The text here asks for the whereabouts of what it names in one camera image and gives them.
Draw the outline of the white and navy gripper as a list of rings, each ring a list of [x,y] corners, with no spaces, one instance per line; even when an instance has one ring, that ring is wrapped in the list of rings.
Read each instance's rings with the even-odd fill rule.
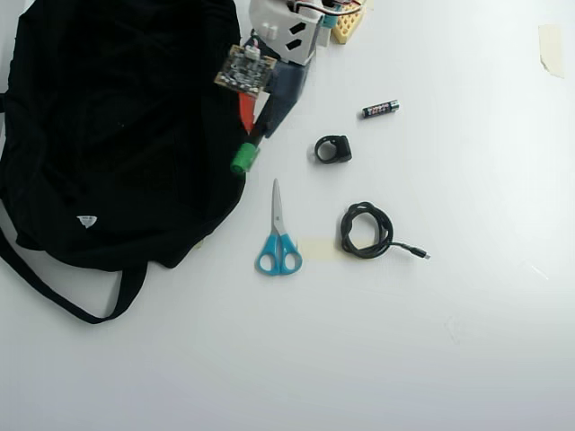
[[[262,114],[264,136],[271,136],[287,117],[303,92],[309,64],[314,58],[322,14],[315,1],[251,1],[249,17],[262,52],[277,60],[278,78],[286,88],[271,93]],[[256,99],[240,93],[239,114],[243,127],[250,135],[255,127]]]

